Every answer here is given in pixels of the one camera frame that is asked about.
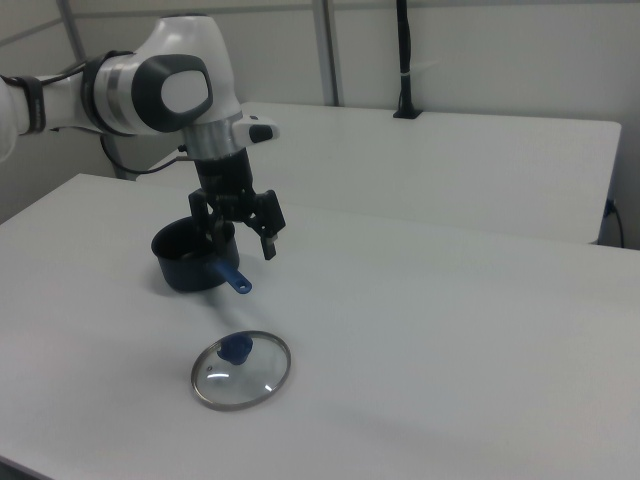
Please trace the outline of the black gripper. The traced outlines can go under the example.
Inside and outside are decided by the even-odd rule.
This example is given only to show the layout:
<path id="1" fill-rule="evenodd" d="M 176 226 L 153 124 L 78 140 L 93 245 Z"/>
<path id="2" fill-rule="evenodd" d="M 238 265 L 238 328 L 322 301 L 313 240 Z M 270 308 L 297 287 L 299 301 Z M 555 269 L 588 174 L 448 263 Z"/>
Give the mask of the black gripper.
<path id="1" fill-rule="evenodd" d="M 245 198 L 243 223 L 259 236 L 264 259 L 273 259 L 278 233 L 286 221 L 274 190 L 255 193 L 247 150 L 219 159 L 195 160 L 194 165 L 202 188 L 188 197 L 196 251 L 222 259 L 232 257 L 235 227 L 209 207 L 216 207 L 221 200 Z"/>

